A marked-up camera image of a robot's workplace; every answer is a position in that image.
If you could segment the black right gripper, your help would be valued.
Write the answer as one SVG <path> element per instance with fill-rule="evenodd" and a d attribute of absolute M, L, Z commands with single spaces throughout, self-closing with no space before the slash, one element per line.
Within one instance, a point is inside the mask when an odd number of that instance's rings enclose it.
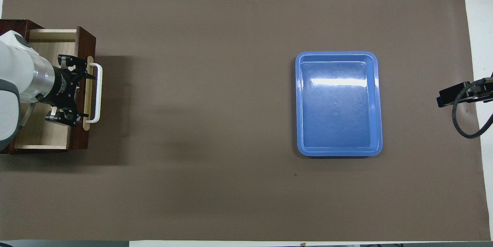
<path fill-rule="evenodd" d="M 468 84 L 470 84 L 469 81 L 460 82 L 459 84 L 440 90 L 438 93 L 439 96 L 436 98 L 437 106 L 442 108 L 453 105 L 458 94 L 462 89 L 468 86 Z M 458 103 L 487 103 L 493 101 L 493 78 L 482 78 L 472 82 L 470 85 L 470 91 L 466 91 Z"/>

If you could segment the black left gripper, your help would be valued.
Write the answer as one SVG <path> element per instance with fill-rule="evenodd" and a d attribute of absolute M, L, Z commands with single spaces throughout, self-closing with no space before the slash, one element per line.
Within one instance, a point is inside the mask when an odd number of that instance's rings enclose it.
<path fill-rule="evenodd" d="M 82 79 L 95 80 L 88 72 L 87 60 L 77 56 L 60 54 L 57 56 L 59 67 L 53 66 L 54 83 L 46 96 L 39 94 L 39 102 L 52 106 L 45 115 L 45 121 L 58 125 L 74 127 L 89 114 L 79 110 L 75 101 L 76 88 Z"/>

